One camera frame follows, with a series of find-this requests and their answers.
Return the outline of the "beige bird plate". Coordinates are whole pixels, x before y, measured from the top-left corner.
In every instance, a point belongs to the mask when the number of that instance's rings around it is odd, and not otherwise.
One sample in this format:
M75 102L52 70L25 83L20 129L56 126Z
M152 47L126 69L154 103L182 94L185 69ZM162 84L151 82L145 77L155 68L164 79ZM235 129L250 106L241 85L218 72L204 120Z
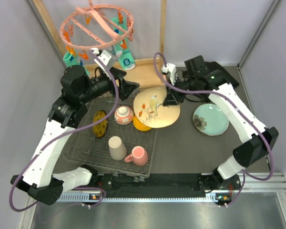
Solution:
M139 92L133 102L133 110L138 120L150 128L172 125L180 115L179 105L164 106L166 88L148 88Z

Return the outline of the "white orange patterned bowl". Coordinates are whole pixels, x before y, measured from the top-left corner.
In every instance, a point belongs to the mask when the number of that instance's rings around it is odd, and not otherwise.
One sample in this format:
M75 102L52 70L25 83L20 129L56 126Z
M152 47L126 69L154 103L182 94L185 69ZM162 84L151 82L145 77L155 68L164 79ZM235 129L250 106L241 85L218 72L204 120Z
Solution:
M114 119L120 125L126 125L132 122L134 118L133 110L128 106L119 106L114 112Z

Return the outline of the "mint green flower plate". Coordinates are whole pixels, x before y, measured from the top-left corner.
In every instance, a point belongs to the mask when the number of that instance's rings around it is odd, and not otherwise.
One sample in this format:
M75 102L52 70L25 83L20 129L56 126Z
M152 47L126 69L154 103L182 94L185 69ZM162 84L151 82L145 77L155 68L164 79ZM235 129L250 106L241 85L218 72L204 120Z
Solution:
M194 126L203 134L218 136L229 127L229 120L215 104L203 104L196 108L192 116Z

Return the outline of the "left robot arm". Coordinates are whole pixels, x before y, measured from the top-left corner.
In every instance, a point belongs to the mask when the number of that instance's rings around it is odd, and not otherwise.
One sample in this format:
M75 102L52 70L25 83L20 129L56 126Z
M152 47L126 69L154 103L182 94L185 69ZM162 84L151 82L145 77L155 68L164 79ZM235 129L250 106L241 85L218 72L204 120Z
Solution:
M75 170L54 174L61 152L70 136L88 112L86 104L110 92L116 101L127 99L139 88L139 83L124 79L126 72L110 69L113 79L100 69L100 75L89 78L84 67L73 65L64 70L61 96L52 105L45 130L32 158L22 175L14 175L11 184L31 198L46 205L54 204L62 193L80 186L94 189L98 185L96 170L83 165Z

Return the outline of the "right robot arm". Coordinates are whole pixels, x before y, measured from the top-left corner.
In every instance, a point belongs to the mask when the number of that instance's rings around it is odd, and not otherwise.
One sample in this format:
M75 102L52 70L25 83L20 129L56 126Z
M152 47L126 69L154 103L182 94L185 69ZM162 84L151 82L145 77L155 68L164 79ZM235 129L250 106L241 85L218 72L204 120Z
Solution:
M241 145L233 150L224 163L215 168L201 186L223 189L231 178L263 157L272 157L271 150L278 138L275 127L268 128L259 121L239 98L237 80L219 63L205 62L201 55L184 62L183 79L177 76L176 66L163 61L159 78L166 84L164 106L182 103L187 94L213 102L224 113L238 134Z

